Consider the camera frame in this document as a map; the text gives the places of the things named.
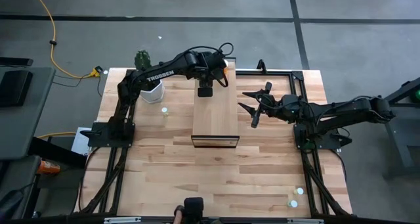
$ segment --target orange object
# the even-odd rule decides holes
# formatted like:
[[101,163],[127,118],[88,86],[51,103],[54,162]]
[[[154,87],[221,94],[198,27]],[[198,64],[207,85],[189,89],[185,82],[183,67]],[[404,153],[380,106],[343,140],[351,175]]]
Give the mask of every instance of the orange object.
[[60,172],[60,165],[53,164],[46,161],[41,161],[38,167],[37,174],[56,174]]

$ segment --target wooden table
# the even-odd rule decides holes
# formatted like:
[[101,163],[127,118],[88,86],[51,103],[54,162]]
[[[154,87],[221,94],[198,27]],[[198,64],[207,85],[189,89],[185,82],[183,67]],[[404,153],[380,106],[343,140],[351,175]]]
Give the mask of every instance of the wooden table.
[[[111,68],[100,105],[98,121],[107,122],[117,104],[117,84],[126,68]],[[243,91],[257,91],[270,81],[277,100],[290,93],[289,81],[281,76],[238,76],[238,102],[256,106]],[[129,150],[118,215],[172,216],[187,197],[204,198],[204,216],[219,217],[309,217],[307,195],[294,195],[305,179],[301,155],[295,148],[292,125],[261,116],[258,128],[251,128],[249,114],[238,106],[241,139],[238,147],[194,148],[191,142],[194,80],[173,76],[163,80],[165,96],[159,104],[139,99],[134,121],[135,141]],[[310,102],[326,103],[321,73],[304,71]],[[167,107],[164,117],[161,108]],[[96,194],[104,181],[110,149],[93,156],[83,186],[82,206]],[[339,159],[328,150],[320,151],[326,187],[351,212]],[[316,193],[318,210],[319,192]],[[111,188],[108,207],[112,202]],[[288,200],[297,208],[288,208]]]

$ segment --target gray floor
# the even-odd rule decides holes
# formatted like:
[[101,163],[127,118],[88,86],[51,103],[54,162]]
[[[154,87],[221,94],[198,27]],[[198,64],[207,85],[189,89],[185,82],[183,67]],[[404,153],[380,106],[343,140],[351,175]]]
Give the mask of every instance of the gray floor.
[[[53,14],[292,17],[289,0],[44,1]],[[297,5],[301,18],[420,18],[417,0],[297,0]],[[0,12],[44,14],[37,0],[0,0]],[[288,23],[61,21],[56,25],[55,59],[78,75],[98,65],[132,66],[139,49],[147,49],[157,63],[194,45],[216,47],[225,41],[235,45],[240,68],[254,68],[260,58],[269,68],[302,67],[295,29]],[[329,102],[387,95],[420,74],[420,25],[303,24],[302,29],[310,69],[321,70]],[[35,66],[52,67],[51,36],[48,21],[0,20],[0,55],[30,57]],[[53,85],[37,134],[89,127],[100,103],[96,84],[97,79],[82,81],[78,88]],[[343,149],[343,158],[354,213],[420,222],[418,178],[385,181],[382,177],[395,160],[385,127],[363,123],[349,129],[354,142]]]

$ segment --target wooden block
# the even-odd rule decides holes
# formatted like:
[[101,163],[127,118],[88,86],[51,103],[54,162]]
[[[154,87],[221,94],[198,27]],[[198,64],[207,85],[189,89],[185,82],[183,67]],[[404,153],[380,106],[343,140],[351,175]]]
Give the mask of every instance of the wooden block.
[[191,136],[196,148],[235,148],[239,141],[236,73],[233,63],[228,65],[227,79],[229,86],[226,88],[216,81],[213,82],[212,97],[198,97],[199,82],[196,81]]

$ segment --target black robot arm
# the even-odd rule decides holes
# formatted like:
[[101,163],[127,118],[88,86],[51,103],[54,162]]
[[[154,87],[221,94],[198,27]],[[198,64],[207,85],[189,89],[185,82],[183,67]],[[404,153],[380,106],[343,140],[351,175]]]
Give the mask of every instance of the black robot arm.
[[[232,50],[224,54],[222,47],[230,45]],[[110,139],[123,139],[128,136],[130,130],[126,128],[125,119],[127,113],[135,105],[141,90],[147,90],[147,86],[154,81],[174,75],[185,76],[186,79],[199,80],[199,97],[212,97],[213,80],[218,81],[223,87],[228,87],[228,81],[224,74],[226,63],[224,57],[233,51],[231,43],[224,43],[214,52],[197,52],[193,49],[203,48],[202,46],[188,49],[178,54],[173,60],[160,62],[158,65],[148,69],[132,71],[125,76],[118,84],[118,103],[114,115],[108,121],[108,136]]]
[[266,114],[288,123],[305,125],[305,137],[311,139],[340,127],[360,122],[387,123],[394,117],[388,101],[381,97],[359,96],[347,102],[325,105],[306,102],[297,95],[284,95],[276,101],[270,95],[271,86],[268,82],[265,89],[243,93],[259,103],[258,109],[240,103],[253,118],[251,126],[254,128],[258,125],[260,115]]

